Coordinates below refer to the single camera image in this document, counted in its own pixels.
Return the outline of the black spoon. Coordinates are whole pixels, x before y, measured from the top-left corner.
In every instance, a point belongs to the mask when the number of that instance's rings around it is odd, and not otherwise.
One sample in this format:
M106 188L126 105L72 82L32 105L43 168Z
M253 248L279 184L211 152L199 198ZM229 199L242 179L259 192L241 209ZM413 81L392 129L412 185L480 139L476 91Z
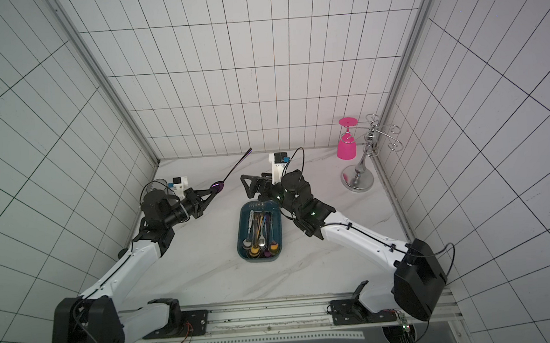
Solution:
M230 169L230 171L228 172L228 174L222 179L222 180L218 180L216 182L214 182L211 186L210 186L210 189L214 189L216 191L216 193L220 193L223 189L224 189L224 186L225 186L225 183L226 181L229 179L229 177L234 173L234 171L247 159L247 157L253 152L253 149L252 148L249 148L244 154L243 156L235 163L235 165Z

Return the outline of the teal plastic storage box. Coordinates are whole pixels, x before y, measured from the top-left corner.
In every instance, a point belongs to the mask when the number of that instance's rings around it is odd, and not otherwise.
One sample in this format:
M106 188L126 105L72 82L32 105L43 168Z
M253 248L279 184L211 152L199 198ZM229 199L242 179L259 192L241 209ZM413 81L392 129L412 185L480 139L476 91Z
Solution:
M273 262L282 251L282 217L274 202L250 201L240 210L237 251L247 262Z

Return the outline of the silver spoon clear handle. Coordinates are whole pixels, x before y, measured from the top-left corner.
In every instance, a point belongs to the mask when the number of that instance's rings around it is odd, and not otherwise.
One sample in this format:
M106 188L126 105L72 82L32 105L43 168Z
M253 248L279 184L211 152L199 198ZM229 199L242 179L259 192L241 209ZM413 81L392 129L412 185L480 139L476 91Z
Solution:
M254 211L249 212L249 216L247 219L248 222L248 228L247 228L247 234L245 235L245 239L243 240L243 247L246 249L249 249L252 246L252 229L253 229L253 223L254 223Z

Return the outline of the long gold spoon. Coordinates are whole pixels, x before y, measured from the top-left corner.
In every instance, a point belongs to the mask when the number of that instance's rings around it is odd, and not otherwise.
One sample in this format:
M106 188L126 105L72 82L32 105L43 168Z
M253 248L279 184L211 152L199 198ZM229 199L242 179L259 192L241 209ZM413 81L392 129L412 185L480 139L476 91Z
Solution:
M261 212L254 212L254 223L253 223L253 229L252 229L252 246L248 249L247 255L250 258L259 258L260 255L262 255L263 250L261 250L258 247L258 226L259 226L259 215Z

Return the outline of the purple bowl dark spoon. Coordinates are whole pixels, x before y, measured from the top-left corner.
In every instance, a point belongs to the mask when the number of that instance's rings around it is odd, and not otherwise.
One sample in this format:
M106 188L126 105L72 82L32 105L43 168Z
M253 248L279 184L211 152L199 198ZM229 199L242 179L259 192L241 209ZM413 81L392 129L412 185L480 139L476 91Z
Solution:
M267 237L267 246L263 250L263 254L264 254L265 257L270 257L271 254L268 252L268 232L266 232L266 237Z

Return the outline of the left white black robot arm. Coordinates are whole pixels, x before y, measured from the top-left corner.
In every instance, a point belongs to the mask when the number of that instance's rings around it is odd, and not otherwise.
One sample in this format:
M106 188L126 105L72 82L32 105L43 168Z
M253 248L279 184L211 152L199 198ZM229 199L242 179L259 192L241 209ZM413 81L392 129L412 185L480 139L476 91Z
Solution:
M152 334L180 334L184 321L177 299L152 299L134 311L120 307L143 274L167 252L174 226L201 217L223 188L223 182L217 181L208 189L187 189L180 197L169 188L145 192L139 232L101 279L58 304L51 343L134 343Z

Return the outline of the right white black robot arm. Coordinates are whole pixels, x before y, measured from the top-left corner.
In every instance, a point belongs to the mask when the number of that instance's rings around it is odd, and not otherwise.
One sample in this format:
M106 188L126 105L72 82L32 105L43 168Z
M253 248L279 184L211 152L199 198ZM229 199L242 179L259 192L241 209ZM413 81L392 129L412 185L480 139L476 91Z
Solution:
M430 320L448 275L425 241L403 242L356 223L316 198L299 170L276 184L269 176L242 175L240 181L248 198L277 203L306 236L344 246L384 270L360 289L364 309L376 314L397 308L421 322Z

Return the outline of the grey translucent cup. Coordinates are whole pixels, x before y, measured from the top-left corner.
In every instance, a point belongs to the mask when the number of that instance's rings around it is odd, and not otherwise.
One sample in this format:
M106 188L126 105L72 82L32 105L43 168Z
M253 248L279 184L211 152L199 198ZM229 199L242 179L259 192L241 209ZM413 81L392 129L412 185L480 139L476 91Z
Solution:
M147 195L147 193L153 191L153 190L160 190L163 192L166 192L169 189L169 185L167 184L167 180L165 179L154 179L148 182L142 189L141 196L139 198L139 201L142 202L144 200L144 197Z

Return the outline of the pink upside-down wine glass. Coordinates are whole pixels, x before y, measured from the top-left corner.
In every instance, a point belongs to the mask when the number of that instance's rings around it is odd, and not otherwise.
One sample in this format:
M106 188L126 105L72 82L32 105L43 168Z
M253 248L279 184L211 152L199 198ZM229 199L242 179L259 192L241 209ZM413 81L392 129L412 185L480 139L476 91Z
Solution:
M356 128L358 120L352 117L343 117L338 121L338 124L344 128L344 132L340 135L338 141L337 157L340 160L353 160L357 154L357 143L351 129Z

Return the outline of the chrome wine glass rack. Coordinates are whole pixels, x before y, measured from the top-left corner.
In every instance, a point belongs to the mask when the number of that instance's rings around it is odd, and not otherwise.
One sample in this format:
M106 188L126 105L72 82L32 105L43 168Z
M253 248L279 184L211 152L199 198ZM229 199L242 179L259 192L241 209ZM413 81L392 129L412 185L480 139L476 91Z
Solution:
M361 158L356 164L347 166L341 173L342 184L350 191L356 193L367 192L373 187L374 175L367 168L368 160L375 160L380 154L378 140L384 137L387 140L386 147L390 151L402 151L404 146L398 138L401 133L401 127L395 124L382 124L381 118L377 114L368 114L365 116L367 124L358 125L351 129L351 133L356 139L357 154L359 147L362 149Z

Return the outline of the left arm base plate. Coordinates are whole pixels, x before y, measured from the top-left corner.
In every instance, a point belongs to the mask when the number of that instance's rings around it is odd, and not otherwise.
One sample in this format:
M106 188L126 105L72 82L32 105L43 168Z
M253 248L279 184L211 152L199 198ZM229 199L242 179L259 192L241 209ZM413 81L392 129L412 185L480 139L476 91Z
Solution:
M173 337L183 339L186 337L204 336L208 326L208 310L182 311L175 318L176 324Z

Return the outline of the aluminium mounting rail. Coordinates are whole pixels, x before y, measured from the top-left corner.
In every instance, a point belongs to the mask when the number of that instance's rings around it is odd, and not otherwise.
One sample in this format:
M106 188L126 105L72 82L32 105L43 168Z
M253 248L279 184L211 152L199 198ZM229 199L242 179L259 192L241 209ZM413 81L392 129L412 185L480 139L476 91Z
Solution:
M357 323L352 317L332 315L332 301L351 298L350 293L260 299L225 304L184 306L182 311L207 313L195 320L194 333L188 338L144 339L136 343L267 343L304 339L362 339L367 327L397 326L408 322L417 330L426 323L410 315L396 317L382 312L369 323Z

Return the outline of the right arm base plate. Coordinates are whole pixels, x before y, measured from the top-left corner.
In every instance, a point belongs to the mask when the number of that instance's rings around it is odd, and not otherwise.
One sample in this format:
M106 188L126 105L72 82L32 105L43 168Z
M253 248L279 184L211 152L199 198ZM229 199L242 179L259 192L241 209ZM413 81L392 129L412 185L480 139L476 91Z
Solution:
M373 313L364 308L358 300L334 300L329 303L326 311L331 315L335 326L353 326L359 324L395 322L394 312Z

